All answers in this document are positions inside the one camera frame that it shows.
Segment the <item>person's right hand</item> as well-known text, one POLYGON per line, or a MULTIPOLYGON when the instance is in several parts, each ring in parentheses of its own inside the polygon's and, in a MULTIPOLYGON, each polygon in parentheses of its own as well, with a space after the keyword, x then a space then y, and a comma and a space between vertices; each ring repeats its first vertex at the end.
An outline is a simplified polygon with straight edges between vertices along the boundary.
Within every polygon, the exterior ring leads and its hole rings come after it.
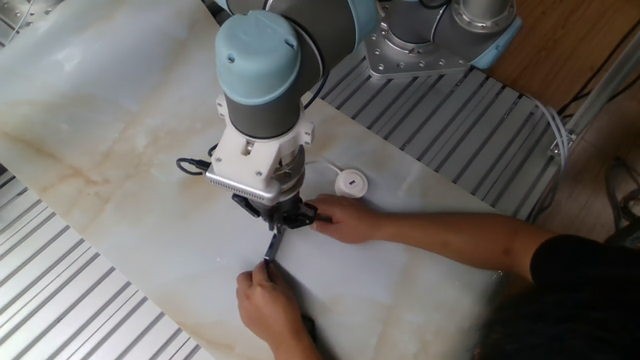
POLYGON ((311 225, 316 232, 347 244, 380 239, 382 214, 358 200, 320 195, 309 204, 317 208, 316 220, 311 225))

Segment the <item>person's left hand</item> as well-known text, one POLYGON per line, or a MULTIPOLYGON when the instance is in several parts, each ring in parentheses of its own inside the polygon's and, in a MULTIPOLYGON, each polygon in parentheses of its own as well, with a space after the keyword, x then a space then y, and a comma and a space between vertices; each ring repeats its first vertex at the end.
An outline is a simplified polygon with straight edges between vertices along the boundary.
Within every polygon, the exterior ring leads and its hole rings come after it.
POLYGON ((260 262, 236 281, 240 318, 254 335, 280 348, 305 334, 298 303, 273 263, 260 262))

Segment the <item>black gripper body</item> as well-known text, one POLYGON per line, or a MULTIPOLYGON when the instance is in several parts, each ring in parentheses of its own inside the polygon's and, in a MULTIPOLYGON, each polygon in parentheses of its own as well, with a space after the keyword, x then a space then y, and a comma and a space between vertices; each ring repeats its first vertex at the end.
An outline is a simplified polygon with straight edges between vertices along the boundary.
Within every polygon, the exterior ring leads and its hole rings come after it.
POLYGON ((278 214, 282 216, 282 219, 297 216, 301 211, 303 200, 296 194, 273 205, 265 205, 256 200, 250 200, 249 204, 258 211, 263 220, 273 220, 278 214))

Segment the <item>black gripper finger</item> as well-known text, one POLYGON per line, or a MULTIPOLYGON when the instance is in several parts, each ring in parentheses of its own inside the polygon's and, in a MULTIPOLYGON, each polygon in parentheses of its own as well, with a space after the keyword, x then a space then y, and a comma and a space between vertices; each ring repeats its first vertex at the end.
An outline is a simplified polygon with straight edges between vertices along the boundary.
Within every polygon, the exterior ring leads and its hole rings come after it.
POLYGON ((261 203, 255 204, 249 198, 238 194, 233 194, 231 199, 252 217, 265 221, 270 231, 277 233, 280 230, 271 207, 265 207, 261 203))
POLYGON ((282 216, 278 214, 279 231, 310 226, 316 219, 317 211, 318 209, 314 205, 303 202, 300 213, 293 218, 282 219, 282 216))

